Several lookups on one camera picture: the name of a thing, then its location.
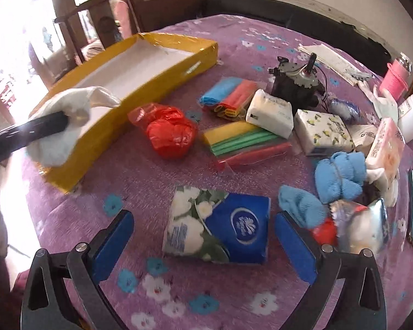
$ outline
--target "black sofa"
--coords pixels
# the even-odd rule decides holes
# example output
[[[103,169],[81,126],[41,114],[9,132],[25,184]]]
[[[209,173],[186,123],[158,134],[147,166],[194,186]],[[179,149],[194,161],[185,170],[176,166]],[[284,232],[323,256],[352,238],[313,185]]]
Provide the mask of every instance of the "black sofa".
[[[384,76],[390,53],[378,42],[360,35],[355,26],[337,22],[302,7],[277,0],[206,0],[202,16],[240,15],[289,28],[326,42]]]

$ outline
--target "pink tissue pack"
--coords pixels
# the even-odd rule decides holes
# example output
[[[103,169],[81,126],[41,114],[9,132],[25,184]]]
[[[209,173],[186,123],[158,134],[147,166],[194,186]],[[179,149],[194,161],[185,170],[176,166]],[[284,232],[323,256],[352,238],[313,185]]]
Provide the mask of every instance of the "pink tissue pack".
[[[383,118],[369,154],[366,157],[367,169],[383,167],[388,180],[395,178],[405,141],[396,123],[391,118]]]

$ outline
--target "white cloth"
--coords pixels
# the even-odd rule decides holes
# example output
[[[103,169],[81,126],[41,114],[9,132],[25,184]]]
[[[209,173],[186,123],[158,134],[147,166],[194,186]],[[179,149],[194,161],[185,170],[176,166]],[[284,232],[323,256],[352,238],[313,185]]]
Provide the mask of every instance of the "white cloth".
[[[69,117],[69,125],[61,133],[29,144],[26,148],[28,155],[45,167],[63,165],[78,141],[81,127],[90,120],[90,109],[97,106],[114,108],[120,103],[116,96],[102,87],[68,89],[58,93],[48,100],[32,119],[63,111]]]
[[[380,97],[376,85],[373,86],[373,93],[365,81],[359,80],[358,87],[373,103],[379,119],[390,117],[395,123],[398,123],[398,105],[387,89],[382,90],[384,97]]]
[[[384,199],[386,207],[393,207],[398,199],[398,180],[400,178],[399,171],[396,171],[396,176],[392,180],[388,180],[385,175],[385,169],[383,167],[375,170],[366,171],[366,181],[368,183],[374,183],[377,189],[381,192],[381,197]]]

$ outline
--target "wooden chair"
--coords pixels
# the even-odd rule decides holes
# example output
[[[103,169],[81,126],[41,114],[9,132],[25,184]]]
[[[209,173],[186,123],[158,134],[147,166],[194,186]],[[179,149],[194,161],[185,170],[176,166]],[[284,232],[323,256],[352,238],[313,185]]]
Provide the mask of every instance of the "wooden chair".
[[[67,33],[69,34],[69,37],[72,41],[75,53],[82,63],[85,62],[85,58],[82,54],[81,48],[78,46],[77,39],[75,38],[75,34],[72,26],[70,25],[69,19],[80,11],[89,10],[99,40],[101,41],[104,48],[107,48],[118,41],[118,37],[116,36],[116,33],[118,31],[117,29],[115,30],[115,20],[113,19],[113,14],[110,10],[110,5],[108,2],[109,0],[88,0],[77,6],[67,15],[57,17],[54,20],[54,23],[56,24],[63,23],[65,25]],[[106,4],[106,6],[104,6],[105,8],[101,8],[101,6],[99,6],[102,4]],[[132,0],[127,0],[127,4],[134,16]]]

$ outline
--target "floral tissue pack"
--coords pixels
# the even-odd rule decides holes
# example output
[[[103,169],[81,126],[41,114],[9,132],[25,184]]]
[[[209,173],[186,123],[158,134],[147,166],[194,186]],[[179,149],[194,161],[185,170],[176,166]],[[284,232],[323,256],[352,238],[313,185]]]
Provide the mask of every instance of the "floral tissue pack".
[[[294,128],[306,155],[349,153],[355,145],[338,115],[298,109]]]
[[[267,259],[270,199],[178,186],[162,250],[218,263]]]

